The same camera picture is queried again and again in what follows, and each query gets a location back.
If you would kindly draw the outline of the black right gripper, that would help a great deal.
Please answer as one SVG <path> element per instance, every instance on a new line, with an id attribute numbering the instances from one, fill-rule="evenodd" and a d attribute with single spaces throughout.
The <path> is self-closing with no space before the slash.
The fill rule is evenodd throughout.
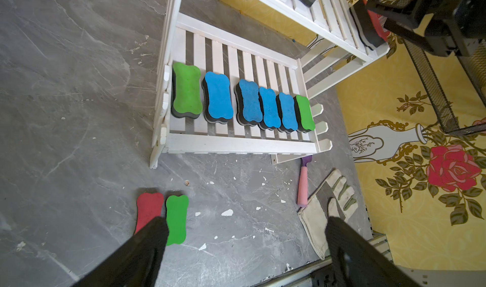
<path id="1" fill-rule="evenodd" d="M 472 56 L 485 40 L 485 0 L 368 0 L 367 9 L 431 55 Z"/>

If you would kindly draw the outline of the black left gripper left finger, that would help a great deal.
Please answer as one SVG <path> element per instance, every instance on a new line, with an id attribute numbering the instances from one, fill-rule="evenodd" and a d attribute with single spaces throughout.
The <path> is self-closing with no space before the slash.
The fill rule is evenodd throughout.
<path id="1" fill-rule="evenodd" d="M 163 217 L 155 217 L 75 286 L 154 286 L 169 229 Z"/>

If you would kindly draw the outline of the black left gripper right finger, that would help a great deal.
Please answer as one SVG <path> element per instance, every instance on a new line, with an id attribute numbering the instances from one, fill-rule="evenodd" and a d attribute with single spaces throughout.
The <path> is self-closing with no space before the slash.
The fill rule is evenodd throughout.
<path id="1" fill-rule="evenodd" d="M 418 286 L 338 217 L 325 230 L 337 286 Z"/>

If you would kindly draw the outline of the green eraser top shelf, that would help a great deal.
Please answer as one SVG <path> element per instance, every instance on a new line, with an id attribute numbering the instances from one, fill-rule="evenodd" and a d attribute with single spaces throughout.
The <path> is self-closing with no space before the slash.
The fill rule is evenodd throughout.
<path id="1" fill-rule="evenodd" d="M 367 9 L 367 0 L 358 0 L 350 9 L 357 25 L 359 38 L 371 50 L 388 41 L 390 31 L 384 28 L 386 18 Z"/>
<path id="2" fill-rule="evenodd" d="M 189 198 L 186 195 L 171 195 L 166 201 L 166 216 L 169 235 L 167 246 L 180 245 L 186 240 L 186 224 Z"/>

